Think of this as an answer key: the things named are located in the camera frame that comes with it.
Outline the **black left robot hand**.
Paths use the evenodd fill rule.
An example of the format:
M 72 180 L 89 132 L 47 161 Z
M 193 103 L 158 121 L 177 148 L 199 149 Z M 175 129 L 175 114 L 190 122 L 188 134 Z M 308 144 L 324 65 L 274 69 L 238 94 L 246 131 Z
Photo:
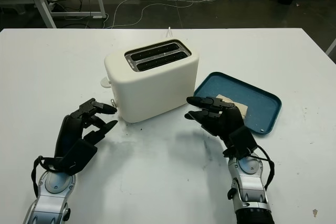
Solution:
M 117 109 L 91 98 L 79 106 L 79 109 L 66 115 L 57 138 L 54 157 L 64 157 L 78 140 L 96 145 L 116 125 L 117 120 L 106 123 L 96 116 L 115 114 Z

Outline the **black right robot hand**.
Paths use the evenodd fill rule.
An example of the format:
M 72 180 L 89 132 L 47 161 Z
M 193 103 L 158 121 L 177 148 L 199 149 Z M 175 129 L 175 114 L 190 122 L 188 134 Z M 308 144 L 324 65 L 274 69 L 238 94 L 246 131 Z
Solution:
M 184 115 L 194 120 L 208 133 L 218 136 L 227 148 L 233 146 L 229 135 L 244 125 L 242 115 L 236 105 L 215 97 L 187 97 L 188 104 L 200 108 Z

